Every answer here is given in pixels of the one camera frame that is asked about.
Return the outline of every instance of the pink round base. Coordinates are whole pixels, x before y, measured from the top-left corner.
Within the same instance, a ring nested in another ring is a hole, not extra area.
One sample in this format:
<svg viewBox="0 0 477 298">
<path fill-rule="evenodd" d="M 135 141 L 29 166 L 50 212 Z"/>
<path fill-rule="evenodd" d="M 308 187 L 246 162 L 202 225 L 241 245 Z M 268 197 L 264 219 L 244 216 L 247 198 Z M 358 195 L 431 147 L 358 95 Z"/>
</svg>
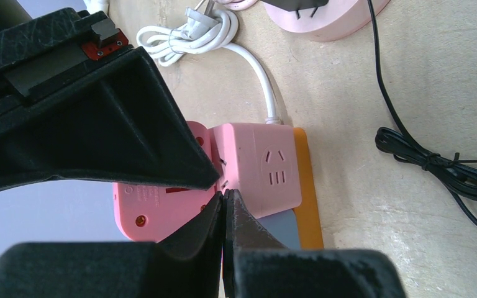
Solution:
<svg viewBox="0 0 477 298">
<path fill-rule="evenodd" d="M 373 0 L 374 10 L 380 13 L 390 0 Z M 319 7 L 314 17 L 314 9 L 303 9 L 297 13 L 285 11 L 264 3 L 266 12 L 275 24 L 282 29 L 305 35 L 317 42 L 331 42 L 346 37 L 361 29 L 370 21 L 367 0 L 330 1 Z"/>
</svg>

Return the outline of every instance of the orange edge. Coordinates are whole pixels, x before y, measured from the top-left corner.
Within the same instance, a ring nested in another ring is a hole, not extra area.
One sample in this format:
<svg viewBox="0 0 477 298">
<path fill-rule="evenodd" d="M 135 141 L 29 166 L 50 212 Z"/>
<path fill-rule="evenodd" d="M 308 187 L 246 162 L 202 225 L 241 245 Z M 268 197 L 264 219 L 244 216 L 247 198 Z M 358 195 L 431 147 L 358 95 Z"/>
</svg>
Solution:
<svg viewBox="0 0 477 298">
<path fill-rule="evenodd" d="M 293 211 L 297 219 L 301 248 L 303 250 L 324 249 L 308 139 L 306 132 L 299 127 L 293 128 L 293 133 L 295 136 L 302 196 L 301 205 L 294 208 Z"/>
</svg>

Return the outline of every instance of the rectangular slot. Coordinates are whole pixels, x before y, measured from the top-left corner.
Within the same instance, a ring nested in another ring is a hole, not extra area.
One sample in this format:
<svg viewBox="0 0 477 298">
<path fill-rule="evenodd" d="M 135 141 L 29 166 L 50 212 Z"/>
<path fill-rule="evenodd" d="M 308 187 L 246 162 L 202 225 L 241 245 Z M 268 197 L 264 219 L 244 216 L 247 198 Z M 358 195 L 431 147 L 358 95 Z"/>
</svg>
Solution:
<svg viewBox="0 0 477 298">
<path fill-rule="evenodd" d="M 166 188 L 165 189 L 165 193 L 166 194 L 172 194 L 172 193 L 175 193 L 175 192 L 182 192 L 182 191 L 188 191 L 189 189 L 186 189 L 186 188 L 179 188 L 179 187 L 176 187 L 176 188 Z"/>
</svg>

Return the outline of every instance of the pink power outlet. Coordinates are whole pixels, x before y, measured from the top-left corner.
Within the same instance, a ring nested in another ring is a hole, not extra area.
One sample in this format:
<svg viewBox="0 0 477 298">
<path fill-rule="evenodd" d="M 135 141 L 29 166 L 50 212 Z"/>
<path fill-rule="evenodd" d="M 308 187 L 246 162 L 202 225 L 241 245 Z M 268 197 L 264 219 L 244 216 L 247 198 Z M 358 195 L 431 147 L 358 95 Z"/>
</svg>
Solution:
<svg viewBox="0 0 477 298">
<path fill-rule="evenodd" d="M 209 131 L 198 122 L 189 128 L 211 159 Z M 114 215 L 120 231 L 135 241 L 159 242 L 190 221 L 215 194 L 207 191 L 114 183 Z"/>
<path fill-rule="evenodd" d="M 256 218 L 301 205 L 295 136 L 287 125 L 236 123 L 211 131 L 217 191 L 238 189 Z"/>
</svg>

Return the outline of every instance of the black wire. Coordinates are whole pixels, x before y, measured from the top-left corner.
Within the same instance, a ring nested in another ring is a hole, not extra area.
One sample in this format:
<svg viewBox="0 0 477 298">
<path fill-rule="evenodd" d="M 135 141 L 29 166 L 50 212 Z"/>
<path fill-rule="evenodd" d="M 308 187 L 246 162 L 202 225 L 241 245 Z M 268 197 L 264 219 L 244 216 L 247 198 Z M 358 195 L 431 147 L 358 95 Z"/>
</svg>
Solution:
<svg viewBox="0 0 477 298">
<path fill-rule="evenodd" d="M 441 157 L 438 153 L 433 153 L 423 148 L 407 131 L 392 105 L 383 82 L 381 57 L 379 54 L 378 23 L 372 0 L 368 0 L 368 7 L 370 8 L 372 28 L 374 30 L 376 72 L 379 88 L 390 114 L 400 131 L 399 133 L 386 127 L 381 127 L 376 135 L 376 146 L 383 152 L 393 154 L 397 161 L 421 166 L 422 169 L 436 176 L 451 192 L 465 215 L 477 226 L 477 218 L 460 198 L 462 196 L 477 201 L 477 169 L 463 165 L 464 163 L 477 163 L 477 160 L 459 160 L 459 153 L 455 154 L 454 160 Z"/>
</svg>

